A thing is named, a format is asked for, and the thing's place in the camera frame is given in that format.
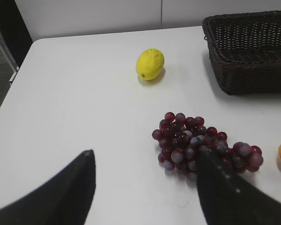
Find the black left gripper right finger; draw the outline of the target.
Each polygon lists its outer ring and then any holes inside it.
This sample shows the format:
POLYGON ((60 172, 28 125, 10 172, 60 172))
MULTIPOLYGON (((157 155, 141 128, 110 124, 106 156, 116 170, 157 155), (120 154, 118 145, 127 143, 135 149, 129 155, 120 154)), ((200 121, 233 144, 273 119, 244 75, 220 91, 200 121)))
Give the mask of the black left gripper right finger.
POLYGON ((281 225, 281 203, 238 176, 214 152, 202 150, 197 191, 209 225, 281 225))

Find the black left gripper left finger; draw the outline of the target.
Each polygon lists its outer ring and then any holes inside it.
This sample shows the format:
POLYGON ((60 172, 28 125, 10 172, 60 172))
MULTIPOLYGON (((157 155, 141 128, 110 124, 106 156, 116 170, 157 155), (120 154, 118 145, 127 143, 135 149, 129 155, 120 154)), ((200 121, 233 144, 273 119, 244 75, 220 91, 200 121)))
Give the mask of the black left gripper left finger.
POLYGON ((83 225, 96 189, 96 162, 85 150, 45 184, 0 209, 0 225, 83 225))

